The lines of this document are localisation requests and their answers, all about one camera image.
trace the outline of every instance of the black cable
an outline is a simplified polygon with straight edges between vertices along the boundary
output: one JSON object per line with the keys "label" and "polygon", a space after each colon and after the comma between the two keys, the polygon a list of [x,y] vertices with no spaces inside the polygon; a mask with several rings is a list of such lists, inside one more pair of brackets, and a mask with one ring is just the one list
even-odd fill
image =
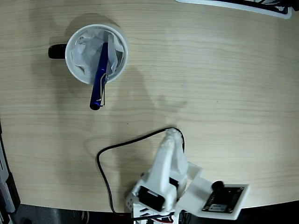
{"label": "black cable", "polygon": [[[183,147],[183,151],[185,151],[185,139],[184,139],[183,133],[182,133],[179,129],[175,128],[175,127],[168,127],[168,128],[163,128],[163,129],[157,130],[157,131],[155,131],[155,132],[152,132],[152,133],[150,133],[150,134],[147,134],[147,135],[145,135],[145,136],[139,137],[139,138],[134,139],[134,140],[131,140],[131,141],[127,141],[127,142],[123,142],[123,143],[120,143],[120,144],[116,144],[116,145],[113,145],[113,146],[106,147],[106,148],[100,150],[100,151],[97,153],[97,158],[96,158],[96,160],[97,160],[97,163],[98,163],[98,167],[99,167],[99,170],[100,170],[100,172],[101,172],[101,174],[102,174],[102,176],[103,176],[104,182],[105,182],[106,187],[107,187],[108,198],[109,198],[109,202],[110,202],[110,208],[111,208],[112,212],[113,212],[115,215],[117,215],[117,216],[123,216],[123,214],[121,214],[121,213],[117,213],[117,212],[114,210],[114,206],[113,206],[113,198],[112,198],[112,192],[111,192],[111,189],[110,189],[110,185],[109,185],[109,183],[108,183],[108,180],[107,180],[107,178],[106,178],[106,175],[104,174],[104,171],[103,171],[102,166],[101,166],[101,164],[100,164],[100,155],[101,155],[103,152],[105,152],[105,151],[107,151],[107,150],[109,150],[109,149],[118,148],[118,147],[121,147],[121,146],[126,146],[126,145],[129,145],[129,144],[138,142],[138,141],[142,141],[142,140],[147,139],[147,138],[149,138],[149,137],[151,137],[151,136],[154,136],[154,135],[156,135],[156,134],[165,132],[167,129],[170,129],[170,128],[174,128],[174,129],[176,129],[177,131],[179,131],[179,132],[181,133],[181,135],[182,135],[182,139],[183,139],[183,145],[182,145],[182,147]],[[147,217],[132,218],[132,219],[130,219],[130,221],[132,222],[132,221],[139,221],[139,220],[152,219],[152,218],[161,218],[161,217],[167,217],[167,216],[170,216],[170,215],[171,215],[171,213],[170,213],[169,215],[166,215],[166,216],[156,215],[156,216],[147,216]]]}

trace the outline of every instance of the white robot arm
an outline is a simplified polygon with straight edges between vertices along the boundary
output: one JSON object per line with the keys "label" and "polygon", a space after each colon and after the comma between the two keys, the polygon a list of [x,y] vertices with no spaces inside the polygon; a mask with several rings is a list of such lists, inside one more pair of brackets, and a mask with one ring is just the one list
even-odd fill
{"label": "white robot arm", "polygon": [[[166,216],[175,212],[175,224],[183,210],[198,217],[237,219],[249,185],[212,184],[203,179],[202,169],[187,161],[182,145],[181,133],[168,129],[151,169],[142,175],[126,199],[133,216]],[[188,179],[192,182],[185,190]]]}

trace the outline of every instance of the black floor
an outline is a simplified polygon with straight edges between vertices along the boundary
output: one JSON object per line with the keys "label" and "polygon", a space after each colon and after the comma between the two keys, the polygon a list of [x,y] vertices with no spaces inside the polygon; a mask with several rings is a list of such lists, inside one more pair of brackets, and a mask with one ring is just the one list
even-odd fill
{"label": "black floor", "polygon": [[[189,224],[264,224],[264,223],[299,223],[297,212],[299,201],[243,209],[235,221],[192,217]],[[122,224],[122,217],[112,213],[89,212],[88,224]],[[31,220],[32,224],[86,224],[87,212],[60,210],[29,205],[20,205],[17,213],[12,215],[14,224],[24,224]]]}

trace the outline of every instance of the red wire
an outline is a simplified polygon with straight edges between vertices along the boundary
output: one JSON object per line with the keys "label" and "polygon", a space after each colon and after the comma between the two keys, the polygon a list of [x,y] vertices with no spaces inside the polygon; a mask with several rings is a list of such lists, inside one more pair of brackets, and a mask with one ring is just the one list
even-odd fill
{"label": "red wire", "polygon": [[173,219],[171,217],[168,217],[169,219],[169,222],[168,221],[163,221],[163,220],[160,220],[160,219],[157,219],[157,218],[154,218],[155,221],[157,222],[161,222],[161,223],[173,223]]}

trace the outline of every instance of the screw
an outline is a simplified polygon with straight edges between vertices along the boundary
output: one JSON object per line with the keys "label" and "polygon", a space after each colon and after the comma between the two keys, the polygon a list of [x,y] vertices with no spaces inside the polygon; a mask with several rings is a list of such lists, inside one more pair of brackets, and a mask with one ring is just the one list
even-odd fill
{"label": "screw", "polygon": [[244,190],[244,188],[239,188],[239,189],[237,190],[237,192],[240,192],[240,191],[242,191],[242,190]]}

